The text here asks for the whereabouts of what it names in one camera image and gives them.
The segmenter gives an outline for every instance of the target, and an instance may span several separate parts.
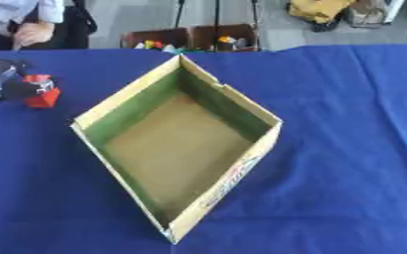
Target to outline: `person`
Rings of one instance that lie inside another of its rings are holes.
[[[0,0],[0,50],[50,49],[64,0]]]

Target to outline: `colorful objects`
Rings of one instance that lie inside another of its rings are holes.
[[[236,39],[230,36],[222,36],[219,38],[219,41],[224,44],[234,44],[236,42]]]
[[[154,47],[155,42],[151,40],[145,41],[145,49],[150,50]]]
[[[134,49],[136,50],[158,50],[166,53],[171,53],[171,54],[181,54],[183,53],[186,48],[176,48],[172,44],[164,45],[162,42],[159,41],[151,41],[151,40],[146,40],[143,43],[138,43]]]
[[[222,36],[218,41],[221,44],[230,45],[232,51],[239,51],[247,48],[247,40],[245,40],[245,38],[234,39],[230,36]]]

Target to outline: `green box lining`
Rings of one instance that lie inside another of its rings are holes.
[[[137,181],[124,170],[105,149],[105,144],[123,130],[142,121],[150,112],[172,98],[178,92],[186,93],[202,107],[236,130],[249,141],[255,142],[270,128],[263,120],[231,101],[219,90],[204,83],[184,68],[178,68],[153,83],[142,92],[122,103],[103,118],[84,130],[87,140],[97,148],[103,157],[122,176],[125,182],[137,193],[151,213],[165,228],[168,221],[166,214],[158,207]]]

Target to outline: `table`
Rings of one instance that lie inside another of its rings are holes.
[[[0,253],[407,253],[407,46],[189,54],[285,124],[177,246],[68,128],[170,57],[0,53],[58,76],[63,90],[52,110],[0,103]]]

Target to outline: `person's hand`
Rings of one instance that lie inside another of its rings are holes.
[[[53,23],[24,23],[14,35],[14,48],[28,47],[49,41],[54,34]]]

